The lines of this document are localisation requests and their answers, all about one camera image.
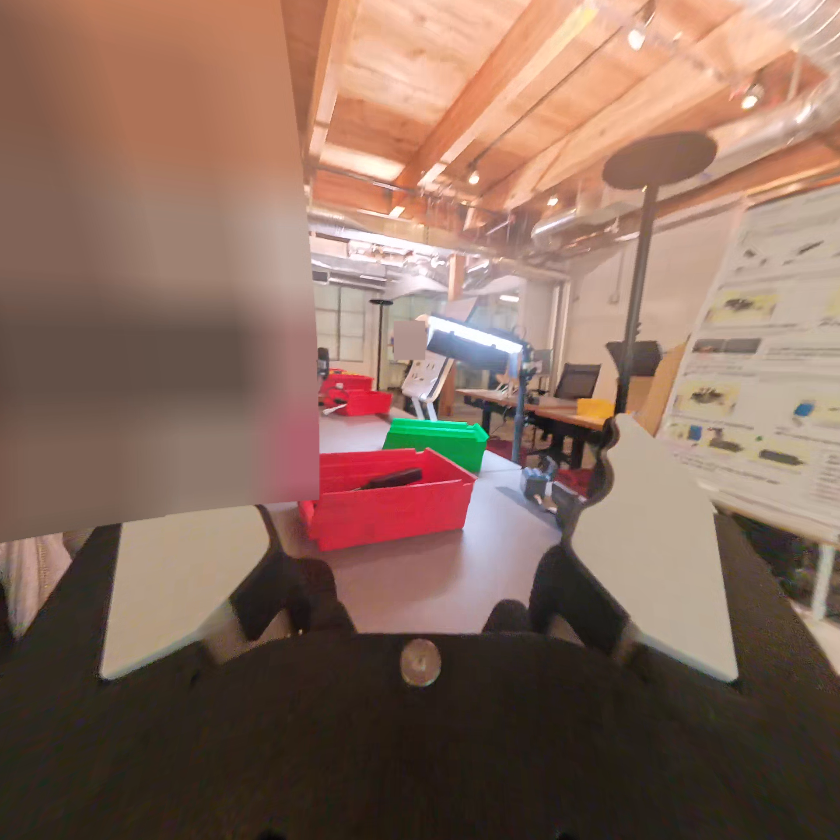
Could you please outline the wooden desk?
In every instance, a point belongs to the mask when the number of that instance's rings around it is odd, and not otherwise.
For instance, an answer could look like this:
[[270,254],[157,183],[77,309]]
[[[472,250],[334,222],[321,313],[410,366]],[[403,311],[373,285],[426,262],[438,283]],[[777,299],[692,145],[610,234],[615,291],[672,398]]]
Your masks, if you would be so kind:
[[[494,414],[502,418],[516,416],[516,395],[478,388],[458,388],[456,394],[463,397],[465,404],[481,411],[480,425],[487,432]],[[605,420],[578,414],[570,402],[550,397],[536,403],[525,401],[523,408],[524,429],[533,431],[532,443],[521,444],[523,455],[558,456],[562,466],[578,469],[583,466],[585,450],[596,450],[603,444]]]

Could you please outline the black light stand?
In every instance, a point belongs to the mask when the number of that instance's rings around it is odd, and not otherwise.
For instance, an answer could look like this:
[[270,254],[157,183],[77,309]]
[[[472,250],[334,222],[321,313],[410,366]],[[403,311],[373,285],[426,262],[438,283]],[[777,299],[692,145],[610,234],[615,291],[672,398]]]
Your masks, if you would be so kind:
[[526,421],[526,402],[529,383],[531,381],[533,365],[533,347],[529,341],[520,339],[521,351],[519,353],[517,372],[517,400],[514,416],[513,437],[511,442],[511,459],[515,466],[520,467],[522,461],[522,436]]

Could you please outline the black tilted panel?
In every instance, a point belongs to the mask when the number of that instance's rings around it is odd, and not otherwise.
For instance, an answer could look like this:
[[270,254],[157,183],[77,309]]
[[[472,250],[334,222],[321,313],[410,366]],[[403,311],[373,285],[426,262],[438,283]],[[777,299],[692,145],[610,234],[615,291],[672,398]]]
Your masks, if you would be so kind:
[[[612,341],[605,345],[620,374],[623,369],[626,343]],[[653,377],[663,358],[659,343],[655,340],[636,341],[633,343],[631,377]]]

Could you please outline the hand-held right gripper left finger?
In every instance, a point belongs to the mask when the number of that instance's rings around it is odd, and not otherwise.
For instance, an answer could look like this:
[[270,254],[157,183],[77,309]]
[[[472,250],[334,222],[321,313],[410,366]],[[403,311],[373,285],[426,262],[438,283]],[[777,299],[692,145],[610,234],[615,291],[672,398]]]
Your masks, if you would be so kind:
[[198,644],[223,664],[307,632],[310,594],[262,506],[122,525],[100,675],[117,679]]

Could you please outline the large red plastic bin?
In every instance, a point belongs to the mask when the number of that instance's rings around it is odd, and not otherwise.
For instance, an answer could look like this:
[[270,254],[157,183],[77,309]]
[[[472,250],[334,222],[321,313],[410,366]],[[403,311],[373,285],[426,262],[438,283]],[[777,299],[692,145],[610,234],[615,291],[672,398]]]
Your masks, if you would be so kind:
[[[352,491],[374,476],[414,467],[423,470],[423,480],[411,486]],[[322,454],[319,470],[319,497],[297,508],[321,552],[461,530],[476,483],[431,449]]]

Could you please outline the LED panel light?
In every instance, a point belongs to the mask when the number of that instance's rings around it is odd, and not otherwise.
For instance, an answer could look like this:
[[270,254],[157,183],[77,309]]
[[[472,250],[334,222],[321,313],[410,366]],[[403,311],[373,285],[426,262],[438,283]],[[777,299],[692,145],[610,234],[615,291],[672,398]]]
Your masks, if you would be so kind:
[[478,329],[470,324],[427,317],[427,352],[479,371],[509,373],[526,349],[525,342],[507,334]]

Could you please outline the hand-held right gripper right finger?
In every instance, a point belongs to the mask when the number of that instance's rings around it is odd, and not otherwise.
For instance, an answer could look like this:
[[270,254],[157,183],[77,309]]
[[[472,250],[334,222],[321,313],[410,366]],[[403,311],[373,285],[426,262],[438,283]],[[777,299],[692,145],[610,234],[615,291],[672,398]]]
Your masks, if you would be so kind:
[[724,685],[739,665],[715,512],[692,476],[640,424],[605,424],[595,489],[566,510],[532,583],[532,627],[563,622],[621,659],[648,648]]

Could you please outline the black power strip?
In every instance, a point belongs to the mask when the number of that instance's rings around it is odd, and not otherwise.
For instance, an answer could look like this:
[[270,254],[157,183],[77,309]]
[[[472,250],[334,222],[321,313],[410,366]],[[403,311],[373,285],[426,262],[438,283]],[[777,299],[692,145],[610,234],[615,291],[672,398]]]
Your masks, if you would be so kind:
[[362,485],[353,488],[352,491],[384,490],[408,487],[423,480],[424,473],[421,468],[401,469],[388,474],[374,476]]

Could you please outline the large research poster board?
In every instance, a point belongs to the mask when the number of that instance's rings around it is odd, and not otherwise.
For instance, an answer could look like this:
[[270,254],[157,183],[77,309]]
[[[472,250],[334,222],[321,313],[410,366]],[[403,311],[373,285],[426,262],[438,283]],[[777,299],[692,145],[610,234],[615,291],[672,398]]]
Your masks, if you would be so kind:
[[714,501],[838,543],[838,184],[742,211],[658,439]]

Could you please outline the green plastic bin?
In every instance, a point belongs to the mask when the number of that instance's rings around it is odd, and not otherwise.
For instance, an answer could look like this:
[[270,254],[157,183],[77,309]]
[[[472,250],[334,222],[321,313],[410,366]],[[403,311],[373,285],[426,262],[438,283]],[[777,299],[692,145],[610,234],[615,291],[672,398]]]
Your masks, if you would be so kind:
[[488,440],[488,433],[479,424],[397,417],[392,420],[383,449],[431,449],[460,468],[478,474]]

